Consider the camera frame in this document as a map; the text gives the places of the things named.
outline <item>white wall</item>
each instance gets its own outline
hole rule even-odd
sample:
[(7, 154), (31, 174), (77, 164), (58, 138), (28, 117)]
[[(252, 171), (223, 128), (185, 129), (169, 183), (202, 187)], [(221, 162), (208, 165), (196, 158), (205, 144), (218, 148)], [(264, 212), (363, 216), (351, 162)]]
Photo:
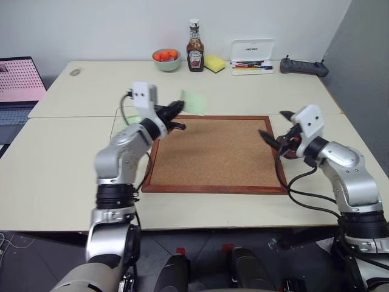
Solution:
[(351, 0), (0, 0), (0, 57), (31, 55), (43, 76), (71, 60), (149, 60), (185, 52), (190, 18), (206, 54), (236, 38), (275, 39), (273, 59), (319, 60)]

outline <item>white table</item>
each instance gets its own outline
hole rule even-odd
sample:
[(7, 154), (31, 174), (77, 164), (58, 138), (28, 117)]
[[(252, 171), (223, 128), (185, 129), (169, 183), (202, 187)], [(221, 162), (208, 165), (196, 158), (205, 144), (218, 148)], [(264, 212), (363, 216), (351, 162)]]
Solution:
[[(322, 113), (340, 113), (327, 89), (314, 75), (231, 75), (228, 68), (215, 74), (190, 72), (186, 63), (171, 73), (150, 61), (75, 61), (68, 64), (29, 117), (112, 117), (119, 100), (134, 81), (157, 85), (159, 104), (180, 98), (181, 89), (208, 99), (209, 115), (265, 115), (297, 111), (310, 103)], [(77, 76), (69, 75), (80, 69)]]
[[(325, 135), (365, 154), (389, 214), (389, 179), (342, 114), (324, 114)], [(291, 124), (270, 116), (275, 135)], [(86, 231), (95, 201), (95, 154), (105, 147), (112, 117), (30, 119), (0, 159), (0, 229), (16, 231)], [(145, 172), (141, 159), (135, 185)], [(302, 161), (283, 161), (286, 179), (307, 171)], [(296, 183), (295, 189), (332, 196), (321, 171)], [(336, 206), (315, 198), (304, 203)], [(335, 217), (304, 209), (282, 195), (141, 193), (137, 209), (144, 229), (320, 226)]]

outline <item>small gray object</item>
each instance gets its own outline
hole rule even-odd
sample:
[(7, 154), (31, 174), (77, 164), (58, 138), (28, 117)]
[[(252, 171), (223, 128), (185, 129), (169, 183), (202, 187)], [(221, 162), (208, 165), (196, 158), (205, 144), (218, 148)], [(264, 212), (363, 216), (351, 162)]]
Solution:
[(74, 69), (74, 70), (70, 73), (70, 75), (71, 75), (71, 76), (77, 76), (79, 73), (81, 73), (81, 70), (80, 70), (79, 68), (77, 68), (77, 69)]

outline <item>black remote control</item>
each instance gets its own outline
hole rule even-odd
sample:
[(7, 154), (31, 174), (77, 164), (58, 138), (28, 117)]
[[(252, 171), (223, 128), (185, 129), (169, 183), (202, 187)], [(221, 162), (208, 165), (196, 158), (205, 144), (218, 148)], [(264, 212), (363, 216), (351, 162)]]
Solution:
[(328, 74), (328, 69), (324, 66), (322, 60), (320, 63), (315, 62), (301, 62), (294, 61), (288, 58), (289, 55), (286, 55), (286, 58), (283, 58), (280, 63), (280, 70), (282, 73), (307, 73), (307, 74), (316, 74), (319, 77), (325, 77)]

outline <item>gray floor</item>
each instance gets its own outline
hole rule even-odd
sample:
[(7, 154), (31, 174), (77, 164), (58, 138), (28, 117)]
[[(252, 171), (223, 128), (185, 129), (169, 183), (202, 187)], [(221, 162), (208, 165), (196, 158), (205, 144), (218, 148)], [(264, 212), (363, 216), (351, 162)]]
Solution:
[[(7, 239), (14, 235), (14, 245), (27, 246), (32, 239), (3, 232)], [(223, 245), (234, 244), (252, 250), (266, 266), (276, 287), (282, 279), (304, 279), (308, 291), (341, 291), (339, 275), (329, 255), (315, 243), (279, 250), (269, 247), (280, 234), (258, 230), (153, 232), (142, 236), (138, 261), (138, 291), (153, 291), (159, 272), (176, 248), (186, 248), (191, 261), (190, 291), (205, 288), (226, 288), (229, 276)], [(73, 267), (84, 262), (84, 249), (54, 242), (35, 240), (25, 249), (9, 246), (0, 266), (0, 291), (35, 292), (50, 289)]]

